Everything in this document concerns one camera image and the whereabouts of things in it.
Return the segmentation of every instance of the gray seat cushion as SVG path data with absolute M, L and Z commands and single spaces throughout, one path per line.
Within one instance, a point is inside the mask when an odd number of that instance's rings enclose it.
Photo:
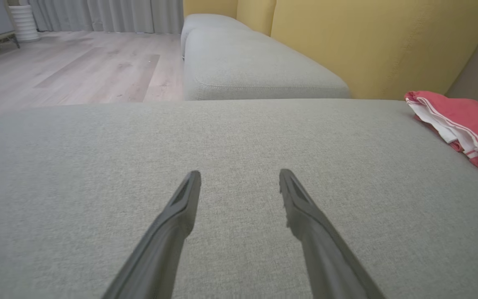
M 189 35 L 186 100 L 349 97 L 337 75 L 260 32 L 195 29 Z
M 182 36 L 180 37 L 182 56 L 185 54 L 185 42 L 188 39 L 189 33 L 191 33 L 191 31 L 196 28 L 228 28 L 251 30 L 247 25 L 237 21 L 232 17 L 226 17 L 226 15 L 213 15 L 211 13 L 195 13 L 193 15 L 188 15 L 184 20 L 184 27 L 182 27 Z
M 297 175 L 387 298 L 478 298 L 478 169 L 388 100 L 40 108 L 0 118 L 0 297 L 99 298 L 188 171 L 174 297 L 310 297 Z

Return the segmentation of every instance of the gray curtain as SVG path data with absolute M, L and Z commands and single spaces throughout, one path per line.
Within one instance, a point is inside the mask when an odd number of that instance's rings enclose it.
M 29 0 L 40 31 L 179 34 L 182 0 Z

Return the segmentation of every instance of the ribbed white vase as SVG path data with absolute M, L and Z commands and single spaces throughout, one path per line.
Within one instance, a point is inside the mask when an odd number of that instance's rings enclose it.
M 34 42 L 40 39 L 30 5 L 8 6 L 16 22 L 16 38 L 19 42 Z

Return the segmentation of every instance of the curtain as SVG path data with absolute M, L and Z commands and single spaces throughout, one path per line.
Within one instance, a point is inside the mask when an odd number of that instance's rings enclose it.
M 29 0 L 40 31 L 180 34 L 182 0 Z

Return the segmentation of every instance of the yellow sofa backrest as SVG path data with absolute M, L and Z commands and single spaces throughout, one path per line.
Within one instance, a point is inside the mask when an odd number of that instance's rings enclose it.
M 193 13 L 227 15 L 270 36 L 275 6 L 276 0 L 184 0 L 184 17 Z
M 237 20 L 252 30 L 271 35 L 276 0 L 239 0 Z
M 478 44 L 478 0 L 278 0 L 271 36 L 354 98 L 445 93 Z
M 237 0 L 184 0 L 184 17 L 193 13 L 214 13 L 237 17 Z

